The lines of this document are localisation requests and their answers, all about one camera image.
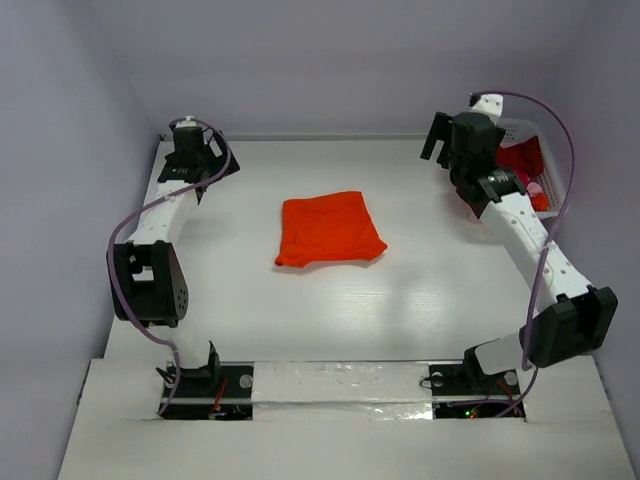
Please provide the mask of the orange t shirt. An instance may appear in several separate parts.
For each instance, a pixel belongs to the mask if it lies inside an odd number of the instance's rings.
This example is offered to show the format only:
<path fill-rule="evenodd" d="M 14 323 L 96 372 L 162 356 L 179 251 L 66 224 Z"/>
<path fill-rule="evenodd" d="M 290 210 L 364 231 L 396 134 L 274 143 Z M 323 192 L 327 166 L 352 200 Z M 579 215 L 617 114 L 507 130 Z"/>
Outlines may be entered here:
<path fill-rule="evenodd" d="M 360 191 L 289 199 L 282 205 L 278 267 L 314 262 L 371 262 L 388 245 L 380 237 Z"/>

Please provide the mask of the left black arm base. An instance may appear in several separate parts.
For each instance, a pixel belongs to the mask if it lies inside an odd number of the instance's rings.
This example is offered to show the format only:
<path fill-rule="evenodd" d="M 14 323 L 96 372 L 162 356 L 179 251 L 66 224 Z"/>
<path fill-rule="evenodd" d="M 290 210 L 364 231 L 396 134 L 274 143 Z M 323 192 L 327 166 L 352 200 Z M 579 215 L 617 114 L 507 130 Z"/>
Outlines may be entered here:
<path fill-rule="evenodd" d="M 163 419 L 243 421 L 253 417 L 253 363 L 223 363 L 215 373 L 208 367 L 183 369 L 168 406 L 175 367 L 157 371 L 164 382 L 159 405 Z"/>

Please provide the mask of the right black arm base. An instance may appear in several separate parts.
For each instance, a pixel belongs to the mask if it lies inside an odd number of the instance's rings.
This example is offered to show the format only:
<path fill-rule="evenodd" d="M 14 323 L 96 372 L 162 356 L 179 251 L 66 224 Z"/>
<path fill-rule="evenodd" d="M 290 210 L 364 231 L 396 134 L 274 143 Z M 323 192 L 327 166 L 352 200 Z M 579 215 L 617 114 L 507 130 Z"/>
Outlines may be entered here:
<path fill-rule="evenodd" d="M 419 385 L 431 394 L 435 419 L 526 418 L 515 370 L 474 379 L 462 363 L 432 364 Z"/>

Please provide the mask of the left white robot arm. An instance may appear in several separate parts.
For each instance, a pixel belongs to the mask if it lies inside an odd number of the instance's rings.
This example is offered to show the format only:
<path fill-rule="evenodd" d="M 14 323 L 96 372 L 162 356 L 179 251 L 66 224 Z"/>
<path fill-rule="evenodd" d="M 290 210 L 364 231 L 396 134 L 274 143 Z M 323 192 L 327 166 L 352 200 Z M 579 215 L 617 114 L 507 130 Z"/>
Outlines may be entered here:
<path fill-rule="evenodd" d="M 106 252 L 116 317 L 151 342 L 171 351 L 173 365 L 161 369 L 172 384 L 186 373 L 195 392 L 209 395 L 221 383 L 221 370 L 206 360 L 181 365 L 178 342 L 151 332 L 176 329 L 189 306 L 189 290 L 176 252 L 181 231 L 207 190 L 240 170 L 224 135 L 193 116 L 170 122 L 173 150 L 164 157 L 155 196 L 112 232 Z"/>

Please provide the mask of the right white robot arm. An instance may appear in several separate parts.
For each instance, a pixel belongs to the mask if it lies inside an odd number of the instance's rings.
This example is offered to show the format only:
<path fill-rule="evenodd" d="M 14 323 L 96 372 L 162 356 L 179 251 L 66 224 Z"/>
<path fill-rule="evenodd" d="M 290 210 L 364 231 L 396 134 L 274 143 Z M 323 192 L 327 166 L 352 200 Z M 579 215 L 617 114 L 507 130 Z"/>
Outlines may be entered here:
<path fill-rule="evenodd" d="M 599 349 L 618 299 L 596 287 L 559 248 L 535 212 L 523 182 L 496 162 L 504 136 L 490 115 L 435 114 L 421 152 L 448 170 L 457 195 L 501 241 L 531 293 L 527 318 L 514 334 L 469 348 L 462 384 L 482 392 L 497 375 L 519 367 L 546 368 Z"/>

